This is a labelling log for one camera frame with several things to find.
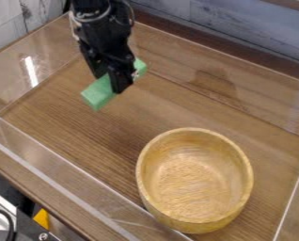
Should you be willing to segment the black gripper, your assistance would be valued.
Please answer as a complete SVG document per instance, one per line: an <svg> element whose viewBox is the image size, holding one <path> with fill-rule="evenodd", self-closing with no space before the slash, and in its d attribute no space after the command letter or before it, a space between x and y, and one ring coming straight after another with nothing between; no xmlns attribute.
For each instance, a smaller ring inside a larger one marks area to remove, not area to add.
<svg viewBox="0 0 299 241"><path fill-rule="evenodd" d="M136 58L128 45L133 23L133 15L126 12L70 13L80 53L94 78L108 73L116 94L133 84Z"/></svg>

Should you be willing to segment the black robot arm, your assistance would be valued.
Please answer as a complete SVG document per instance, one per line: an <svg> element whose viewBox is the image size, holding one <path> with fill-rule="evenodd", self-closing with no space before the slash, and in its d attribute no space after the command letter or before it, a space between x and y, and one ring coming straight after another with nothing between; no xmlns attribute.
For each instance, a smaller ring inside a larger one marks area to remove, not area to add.
<svg viewBox="0 0 299 241"><path fill-rule="evenodd" d="M128 45L134 12L128 0L70 0L69 20L93 76L108 74L113 93L121 93L136 73L136 57Z"/></svg>

